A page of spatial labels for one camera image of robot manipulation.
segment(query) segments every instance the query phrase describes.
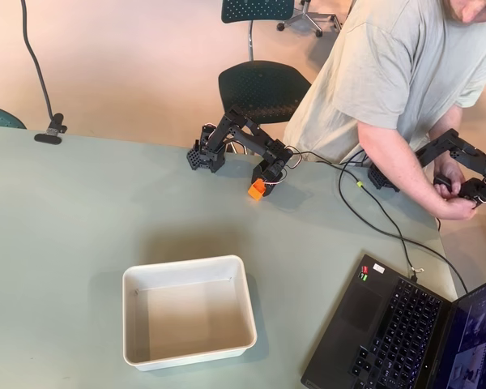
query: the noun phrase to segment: leader arm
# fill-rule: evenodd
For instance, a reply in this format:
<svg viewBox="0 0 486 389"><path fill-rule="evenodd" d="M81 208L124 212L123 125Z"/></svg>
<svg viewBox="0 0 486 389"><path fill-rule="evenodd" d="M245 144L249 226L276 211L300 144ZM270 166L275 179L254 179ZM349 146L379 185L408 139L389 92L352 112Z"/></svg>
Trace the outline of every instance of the leader arm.
<svg viewBox="0 0 486 389"><path fill-rule="evenodd" d="M244 131L245 127L250 129L250 133ZM225 163L225 146L231 142L239 143L262 156L263 161L252 173L252 183L262 180L262 195L268 196L274 186L283 180L284 167L293 156L293 151L280 140L273 140L237 107L226 112L218 126L203 126L200 139L187 153L191 168L204 168L216 173Z"/></svg>
<svg viewBox="0 0 486 389"><path fill-rule="evenodd" d="M458 163L483 176L483 180L471 178L464 182L459 197L474 200L477 205L486 203L486 154L459 138L458 132L451 129L420 148L416 152L416 157L421 167L425 167L444 152L449 152L450 157ZM398 190L375 165L369 170L369 178L378 189L385 186ZM438 174L434 184L443 184L452 191L450 179L443 175Z"/></svg>

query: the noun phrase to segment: table surface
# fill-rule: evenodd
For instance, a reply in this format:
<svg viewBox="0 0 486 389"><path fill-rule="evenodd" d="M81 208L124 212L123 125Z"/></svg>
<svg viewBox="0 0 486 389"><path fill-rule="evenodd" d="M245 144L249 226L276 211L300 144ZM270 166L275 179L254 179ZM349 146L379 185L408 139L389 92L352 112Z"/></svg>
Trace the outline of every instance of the table surface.
<svg viewBox="0 0 486 389"><path fill-rule="evenodd" d="M337 172L301 163L270 197L246 193L258 159L192 171L186 150L0 128L0 389L301 388L363 254L407 274L399 241L345 208ZM354 169L365 177L363 169ZM346 177L351 204L394 232ZM442 252L434 219L374 191L403 234ZM241 357L143 373L122 357L122 273L223 254L245 262L258 342ZM455 299L448 267L409 246L420 283Z"/></svg>

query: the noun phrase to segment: light green t-shirt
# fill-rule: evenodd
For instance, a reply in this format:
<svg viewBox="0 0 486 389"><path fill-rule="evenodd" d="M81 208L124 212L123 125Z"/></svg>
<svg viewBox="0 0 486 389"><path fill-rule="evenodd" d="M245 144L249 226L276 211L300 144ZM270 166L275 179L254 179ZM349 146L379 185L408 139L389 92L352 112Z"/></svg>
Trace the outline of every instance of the light green t-shirt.
<svg viewBox="0 0 486 389"><path fill-rule="evenodd" d="M359 149L360 120L419 147L485 84L486 23L452 20L441 0L358 0L284 142L338 162Z"/></svg>

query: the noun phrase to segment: beige floor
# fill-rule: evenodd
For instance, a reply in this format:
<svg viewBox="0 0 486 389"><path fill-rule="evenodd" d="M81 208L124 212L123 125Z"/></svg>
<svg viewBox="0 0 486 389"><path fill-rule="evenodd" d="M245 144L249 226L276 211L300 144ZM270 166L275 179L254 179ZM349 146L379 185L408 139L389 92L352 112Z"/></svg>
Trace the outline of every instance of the beige floor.
<svg viewBox="0 0 486 389"><path fill-rule="evenodd" d="M190 146L223 113L218 74L247 59L246 23L223 24L220 0L28 0L29 35L54 112L69 133ZM348 0L313 0L312 11L344 19ZM336 35L327 17L316 38L301 22L254 27L256 59L283 62L313 81ZM31 58L23 46L19 2L0 0L0 107L29 129L46 119ZM267 126L280 137L284 124ZM486 92L461 134L486 151ZM444 223L447 253L472 288L486 280L486 206L467 223Z"/></svg>

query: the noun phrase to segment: black laptop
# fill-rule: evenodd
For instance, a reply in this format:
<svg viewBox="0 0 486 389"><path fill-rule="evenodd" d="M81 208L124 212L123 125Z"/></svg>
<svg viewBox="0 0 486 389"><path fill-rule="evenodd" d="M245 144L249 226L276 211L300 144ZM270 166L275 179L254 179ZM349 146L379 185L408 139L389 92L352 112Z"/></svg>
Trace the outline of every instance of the black laptop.
<svg viewBox="0 0 486 389"><path fill-rule="evenodd" d="M450 302L364 256L301 381L486 389L486 284Z"/></svg>

